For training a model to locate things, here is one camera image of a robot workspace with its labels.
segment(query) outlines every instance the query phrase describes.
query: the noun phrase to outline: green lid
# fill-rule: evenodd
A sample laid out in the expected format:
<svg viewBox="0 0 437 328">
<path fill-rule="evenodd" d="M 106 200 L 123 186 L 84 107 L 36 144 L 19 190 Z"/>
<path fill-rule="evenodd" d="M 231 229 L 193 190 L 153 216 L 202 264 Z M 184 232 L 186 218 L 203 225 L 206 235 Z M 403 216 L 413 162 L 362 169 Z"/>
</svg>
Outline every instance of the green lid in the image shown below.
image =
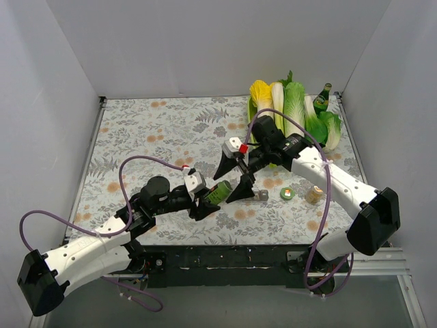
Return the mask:
<svg viewBox="0 0 437 328">
<path fill-rule="evenodd" d="M 295 193 L 291 187 L 286 187 L 281 189 L 281 198 L 283 200 L 290 200 L 294 197 Z"/>
</svg>

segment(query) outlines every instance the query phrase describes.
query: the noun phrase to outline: cable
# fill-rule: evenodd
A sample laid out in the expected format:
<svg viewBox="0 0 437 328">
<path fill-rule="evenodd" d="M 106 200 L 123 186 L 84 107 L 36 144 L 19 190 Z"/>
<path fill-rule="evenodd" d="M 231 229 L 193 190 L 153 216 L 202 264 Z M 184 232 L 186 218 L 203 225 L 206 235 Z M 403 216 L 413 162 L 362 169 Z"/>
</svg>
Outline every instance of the cable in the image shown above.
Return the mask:
<svg viewBox="0 0 437 328">
<path fill-rule="evenodd" d="M 283 113 L 281 113 L 280 111 L 277 111 L 275 109 L 262 109 L 261 111 L 258 111 L 254 116 L 253 119 L 251 120 L 251 123 L 249 124 L 249 129 L 247 131 L 247 135 L 246 135 L 246 139 L 244 140 L 244 144 L 247 144 L 249 142 L 249 139 L 251 137 L 251 131 L 253 128 L 253 124 L 255 123 L 255 120 L 257 119 L 257 117 L 261 114 L 264 113 L 266 111 L 271 111 L 275 114 L 278 114 L 280 116 L 282 116 L 283 118 L 285 118 L 286 120 L 288 120 L 289 122 L 291 122 L 292 124 L 294 124 L 299 130 L 301 130 L 307 137 L 310 138 L 310 140 L 313 142 L 314 146 L 317 148 L 317 150 L 320 153 L 320 156 L 322 157 L 322 161 L 325 163 L 328 163 L 328 159 L 326 158 L 325 153 L 323 152 L 322 147 L 320 147 L 319 143 L 317 142 L 317 140 L 315 140 L 315 138 L 308 133 L 303 127 L 301 127 L 299 124 L 297 124 L 295 121 L 293 121 L 291 118 L 289 118 L 288 116 L 284 115 Z M 309 257 L 308 257 L 308 261 L 307 264 L 305 266 L 305 271 L 304 271 L 304 285 L 305 288 L 309 289 L 309 290 L 313 290 L 316 289 L 318 287 L 320 287 L 322 284 L 324 284 L 325 282 L 327 282 L 342 266 L 343 264 L 348 260 L 348 255 L 344 256 L 343 259 L 341 260 L 341 262 L 339 263 L 339 265 L 337 265 L 337 267 L 335 269 L 333 269 L 328 276 L 326 276 L 323 280 L 321 280 L 320 282 L 310 286 L 308 285 L 308 274 L 309 274 L 309 269 L 311 267 L 311 263 L 313 261 L 314 258 L 314 254 L 315 254 L 315 249 L 317 248 L 317 245 L 320 241 L 320 238 L 322 236 L 322 231 L 323 231 L 323 227 L 325 225 L 326 222 L 326 218 L 328 217 L 328 212 L 329 212 L 329 204 L 330 204 L 330 199 L 331 199 L 331 185 L 330 185 L 330 170 L 329 170 L 329 165 L 325 165 L 324 169 L 326 171 L 326 203 L 325 203 L 325 209 L 322 215 L 322 220 L 320 221 L 320 226 L 319 226 L 319 230 L 317 231 L 317 234 L 315 235 L 315 239 L 313 241 L 313 245 L 311 246 L 311 251 L 309 252 Z M 342 285 L 340 287 L 338 287 L 338 289 L 336 289 L 334 292 L 325 295 L 325 297 L 329 297 L 329 296 L 333 296 L 335 294 L 337 294 L 346 284 L 346 282 L 349 280 L 349 276 L 350 273 L 352 272 L 352 265 L 354 263 L 353 261 L 353 254 L 351 255 L 351 261 L 350 261 L 350 266 L 349 266 L 349 271 L 348 274 L 346 275 L 345 281 L 342 283 Z"/>
<path fill-rule="evenodd" d="M 150 297 L 151 299 L 154 299 L 156 302 L 159 303 L 159 307 L 151 307 L 151 306 L 148 306 L 146 303 L 144 303 L 142 300 L 140 300 L 140 299 L 138 299 L 138 298 L 136 298 L 136 297 L 134 297 L 134 296 L 131 296 L 131 295 L 129 295 L 129 294 L 125 294 L 124 292 L 121 293 L 122 296 L 125 296 L 127 299 L 132 300 L 132 301 L 134 301 L 135 303 L 138 303 L 138 304 L 141 305 L 143 308 L 145 308 L 145 309 L 147 309 L 147 310 L 149 310 L 149 311 L 152 311 L 152 312 L 160 312 L 160 311 L 164 308 L 164 303 L 163 303 L 163 302 L 162 302 L 162 301 L 161 301 L 161 300 L 160 300 L 156 295 L 153 295 L 153 294 L 151 294 L 151 293 L 149 293 L 149 292 L 146 292 L 146 291 L 144 291 L 144 290 L 141 290 L 141 289 L 138 289 L 138 288 L 132 287 L 131 285 L 123 284 L 122 282 L 117 282 L 117 281 L 115 281 L 115 280 L 113 280 L 113 279 L 109 279 L 109 278 L 106 278 L 106 277 L 102 277 L 102 279 L 103 279 L 104 281 L 106 281 L 106 282 L 109 282 L 109 283 L 111 283 L 111 284 L 117 285 L 117 286 L 119 286 L 119 287 L 124 287 L 124 288 L 127 288 L 127 289 L 129 289 L 129 290 L 132 290 L 132 291 L 134 291 L 134 292 L 139 292 L 139 293 L 141 293 L 141 294 L 143 294 L 143 295 L 146 295 L 146 296 Z"/>
<path fill-rule="evenodd" d="M 129 157 L 129 158 L 125 159 L 124 162 L 120 165 L 120 169 L 118 171 L 118 179 L 119 179 L 119 182 L 120 182 L 120 189 L 122 190 L 124 200 L 126 201 L 126 205 L 128 207 L 128 213 L 129 213 L 128 223 L 121 230 L 118 230 L 116 232 L 111 232 L 111 233 L 108 233 L 108 234 L 100 234 L 101 237 L 117 236 L 118 234 L 121 234 L 124 231 L 126 231 L 129 228 L 130 224 L 132 223 L 132 207 L 130 206 L 129 197 L 128 197 L 127 193 L 126 193 L 126 189 L 124 188 L 124 183 L 123 183 L 123 168 L 124 168 L 124 166 L 128 162 L 130 162 L 130 161 L 132 161 L 134 159 L 149 159 L 151 161 L 160 163 L 160 164 L 162 164 L 164 166 L 170 167 L 171 169 L 178 169 L 180 171 L 183 170 L 182 167 L 178 167 L 178 166 L 172 165 L 170 163 L 167 163 L 166 161 L 163 161 L 161 159 L 155 159 L 154 157 L 150 157 L 150 156 L 146 156 L 146 155 L 137 155 L 137 156 L 132 156 L 132 157 Z M 70 223 L 69 221 L 67 221 L 65 219 L 62 219 L 61 217 L 58 217 L 57 215 L 55 215 L 53 213 L 47 212 L 46 210 L 31 210 L 30 212 L 27 212 L 26 214 L 24 214 L 23 217 L 20 220 L 20 237 L 21 237 L 21 240 L 23 241 L 23 244 L 25 244 L 26 248 L 29 251 L 33 251 L 33 248 L 27 242 L 27 239 L 26 239 L 25 233 L 24 233 L 24 229 L 23 229 L 23 224 L 24 224 L 26 218 L 28 216 L 32 215 L 32 214 L 47 215 L 48 217 L 52 217 L 53 219 L 58 220 L 59 222 L 65 224 L 66 226 L 69 226 L 70 228 L 76 229 L 76 230 L 78 230 L 78 231 L 80 231 L 80 232 L 82 232 L 84 234 L 88 234 L 90 236 L 97 236 L 97 234 L 95 232 L 83 229 L 83 228 L 79 227 L 78 225 Z"/>
</svg>

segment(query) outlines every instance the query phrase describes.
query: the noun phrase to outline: gray floor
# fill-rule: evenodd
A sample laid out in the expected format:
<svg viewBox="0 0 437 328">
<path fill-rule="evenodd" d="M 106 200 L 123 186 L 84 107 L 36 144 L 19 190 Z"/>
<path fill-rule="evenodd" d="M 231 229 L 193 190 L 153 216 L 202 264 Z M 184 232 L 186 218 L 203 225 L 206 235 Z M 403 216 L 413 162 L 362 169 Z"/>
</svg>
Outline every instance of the gray floor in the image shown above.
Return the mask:
<svg viewBox="0 0 437 328">
<path fill-rule="evenodd" d="M 99 279 L 74 291 L 44 327 L 412 327 L 396 277 L 351 277 L 325 302 L 278 286 L 153 291 L 165 304 L 157 314 Z"/>
</svg>

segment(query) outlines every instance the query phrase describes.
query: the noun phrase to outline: red button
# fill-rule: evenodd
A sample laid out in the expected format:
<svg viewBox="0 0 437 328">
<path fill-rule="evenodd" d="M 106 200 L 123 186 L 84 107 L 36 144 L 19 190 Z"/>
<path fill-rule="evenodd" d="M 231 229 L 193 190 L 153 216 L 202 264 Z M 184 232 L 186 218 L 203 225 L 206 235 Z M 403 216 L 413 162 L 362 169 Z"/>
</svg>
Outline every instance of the red button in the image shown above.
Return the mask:
<svg viewBox="0 0 437 328">
<path fill-rule="evenodd" d="M 249 149 L 249 146 L 248 146 L 248 145 L 244 145 L 244 144 L 242 144 L 242 145 L 240 146 L 240 152 L 241 152 L 242 154 L 246 154 L 248 149 Z"/>
</svg>

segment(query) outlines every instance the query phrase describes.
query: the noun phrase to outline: table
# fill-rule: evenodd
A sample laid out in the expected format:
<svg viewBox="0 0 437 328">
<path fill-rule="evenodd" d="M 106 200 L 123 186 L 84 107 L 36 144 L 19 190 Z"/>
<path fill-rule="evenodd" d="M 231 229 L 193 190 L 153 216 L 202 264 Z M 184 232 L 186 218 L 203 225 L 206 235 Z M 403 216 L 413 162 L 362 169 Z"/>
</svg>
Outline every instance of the table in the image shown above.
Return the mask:
<svg viewBox="0 0 437 328">
<path fill-rule="evenodd" d="M 221 158 L 221 145 L 247 132 L 248 96 L 108 100 L 74 222 L 93 229 L 125 205 L 118 182 L 121 162 L 136 154 L 155 156 L 175 165 L 190 165 L 206 178 L 209 187 Z M 335 96 L 329 111 L 341 116 Z M 328 158 L 355 178 L 363 180 L 342 118 L 341 141 Z M 135 160 L 123 172 L 129 195 L 139 192 L 152 176 L 162 174 L 171 188 L 182 184 L 182 174 L 155 162 Z M 224 176 L 235 187 L 240 172 Z M 161 215 L 156 227 L 139 237 L 144 245 L 309 244 L 315 238 L 324 202 L 308 204 L 311 183 L 282 167 L 267 167 L 255 175 L 256 189 L 267 189 L 267 202 L 238 201 L 200 222 L 186 211 Z M 296 197 L 282 200 L 279 191 L 290 186 Z M 351 218 L 332 202 L 324 230 L 348 226 Z M 71 232 L 71 238 L 80 233 Z"/>
</svg>

